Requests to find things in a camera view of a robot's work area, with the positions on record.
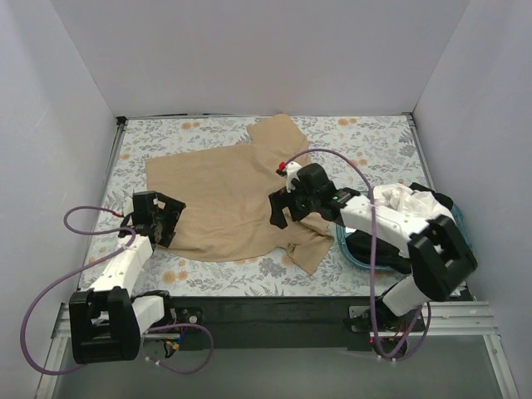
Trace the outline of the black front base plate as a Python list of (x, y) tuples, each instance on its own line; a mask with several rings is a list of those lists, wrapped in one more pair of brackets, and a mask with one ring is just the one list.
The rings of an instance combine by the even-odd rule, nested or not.
[(186, 351), (208, 349), (346, 348), (370, 352), (368, 332), (354, 332), (350, 310), (369, 306), (368, 297), (177, 297), (169, 300), (179, 322), (197, 317), (209, 332), (189, 329)]

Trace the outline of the beige t shirt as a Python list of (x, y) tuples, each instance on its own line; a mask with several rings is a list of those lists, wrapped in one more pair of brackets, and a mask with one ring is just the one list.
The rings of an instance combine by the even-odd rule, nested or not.
[(327, 221), (310, 214), (284, 229), (270, 224), (268, 197), (285, 181), (281, 161), (306, 150), (293, 120), (279, 114), (247, 129), (248, 144), (149, 158), (149, 190), (185, 203), (169, 249), (187, 259), (229, 262), (285, 249), (305, 272), (318, 269), (334, 239)]

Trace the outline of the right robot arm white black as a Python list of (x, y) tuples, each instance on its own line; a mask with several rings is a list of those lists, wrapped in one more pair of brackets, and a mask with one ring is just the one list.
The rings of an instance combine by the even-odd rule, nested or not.
[(390, 287), (364, 313), (355, 317), (358, 331), (395, 330), (406, 314), (428, 302), (445, 302), (478, 266), (452, 217), (405, 215), (370, 201), (350, 188), (337, 188), (321, 165), (280, 164), (284, 188), (269, 195), (270, 223), (285, 229), (288, 221), (319, 214), (357, 232), (369, 234), (373, 243), (396, 248), (411, 265), (411, 272)]

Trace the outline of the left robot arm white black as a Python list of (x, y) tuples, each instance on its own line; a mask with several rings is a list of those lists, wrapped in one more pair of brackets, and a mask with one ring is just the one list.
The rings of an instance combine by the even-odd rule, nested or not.
[(143, 335), (152, 327), (170, 331), (177, 321), (164, 290), (134, 294), (141, 270), (155, 248), (167, 248), (185, 203), (150, 190), (127, 199), (116, 254), (85, 290), (72, 294), (69, 304), (71, 346), (79, 365), (129, 361), (137, 357)]

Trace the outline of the teal plastic basket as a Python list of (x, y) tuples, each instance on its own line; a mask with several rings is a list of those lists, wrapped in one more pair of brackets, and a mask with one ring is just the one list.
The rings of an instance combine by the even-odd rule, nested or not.
[[(456, 222), (458, 230), (464, 237), (470, 249), (473, 249), (470, 241), (466, 223), (461, 209), (454, 204), (451, 213)], [(355, 268), (370, 271), (370, 246), (371, 237), (369, 234), (357, 233), (355, 229), (348, 229), (340, 225), (335, 226), (336, 239), (342, 256)], [(408, 259), (399, 255), (399, 250), (386, 244), (380, 239), (377, 241), (377, 272), (398, 272), (406, 275), (411, 272), (411, 264)]]

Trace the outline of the floral patterned table mat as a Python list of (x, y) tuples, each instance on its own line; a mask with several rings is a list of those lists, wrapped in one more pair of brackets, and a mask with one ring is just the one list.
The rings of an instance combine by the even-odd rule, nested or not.
[[(408, 116), (297, 116), (295, 124), (339, 187), (364, 190), (367, 184), (427, 184)], [(252, 117), (130, 120), (121, 131), (104, 196), (105, 209), (146, 187), (145, 163), (151, 157), (249, 142)], [(314, 273), (297, 266), (285, 249), (225, 263), (182, 258), (165, 249), (154, 252), (135, 281), (136, 293), (166, 290), (176, 296), (366, 296), (398, 280), (393, 272), (352, 266), (333, 245)]]

